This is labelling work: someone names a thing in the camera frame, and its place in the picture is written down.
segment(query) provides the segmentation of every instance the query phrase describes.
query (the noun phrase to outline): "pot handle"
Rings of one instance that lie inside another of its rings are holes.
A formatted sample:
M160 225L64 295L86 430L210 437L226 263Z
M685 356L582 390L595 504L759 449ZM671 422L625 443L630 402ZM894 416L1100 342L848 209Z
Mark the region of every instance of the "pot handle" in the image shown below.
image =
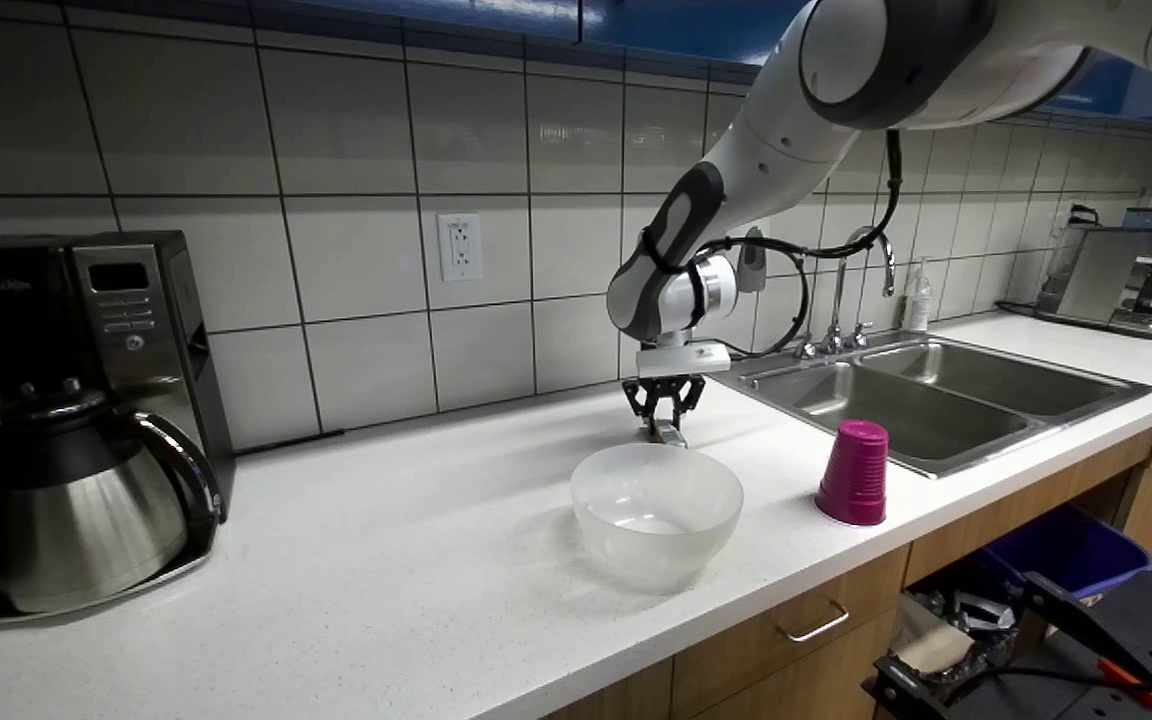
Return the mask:
M143 449L163 465L182 509L186 541L209 553L221 525L215 475L204 450L166 418L132 412Z

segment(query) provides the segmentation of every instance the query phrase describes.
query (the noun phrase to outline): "white countertop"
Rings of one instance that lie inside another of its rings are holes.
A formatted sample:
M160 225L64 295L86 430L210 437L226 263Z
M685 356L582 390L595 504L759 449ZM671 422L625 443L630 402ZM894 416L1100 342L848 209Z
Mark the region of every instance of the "white countertop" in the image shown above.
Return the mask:
M1152 382L1152 341L1039 320L945 328ZM888 471L888 519L810 491L832 437L706 386L693 449L742 479L721 558L625 591L570 544L570 469L634 437L615 386L247 456L215 556L109 611L0 629L0 716L541 716L1152 422L1152 394L946 479Z

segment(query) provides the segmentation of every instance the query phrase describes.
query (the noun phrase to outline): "electrical outlet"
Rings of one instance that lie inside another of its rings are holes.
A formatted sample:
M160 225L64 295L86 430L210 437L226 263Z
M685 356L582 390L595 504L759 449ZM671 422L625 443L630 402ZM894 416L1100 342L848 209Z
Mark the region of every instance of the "electrical outlet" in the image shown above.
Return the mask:
M479 214L439 214L439 252L446 283L484 280L484 231Z

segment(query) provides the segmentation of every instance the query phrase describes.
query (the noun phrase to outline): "white bowl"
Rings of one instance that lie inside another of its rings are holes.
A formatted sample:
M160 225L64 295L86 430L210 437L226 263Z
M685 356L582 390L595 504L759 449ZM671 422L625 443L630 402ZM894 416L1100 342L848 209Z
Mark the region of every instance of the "white bowl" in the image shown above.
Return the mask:
M615 443L570 471L586 558L640 591L675 591L726 544L742 488L689 449Z

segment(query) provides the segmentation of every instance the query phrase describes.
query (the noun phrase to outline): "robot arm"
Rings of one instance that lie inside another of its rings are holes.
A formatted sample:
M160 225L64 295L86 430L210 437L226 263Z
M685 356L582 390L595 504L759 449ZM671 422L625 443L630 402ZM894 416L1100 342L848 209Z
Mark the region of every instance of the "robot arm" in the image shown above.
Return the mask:
M740 114L662 196L609 289L612 322L640 341L640 374L723 373L693 342L736 308L723 257L736 225L790 209L862 128L969 128L1049 100L1085 47L1152 69L1152 0L816 0L787 24Z

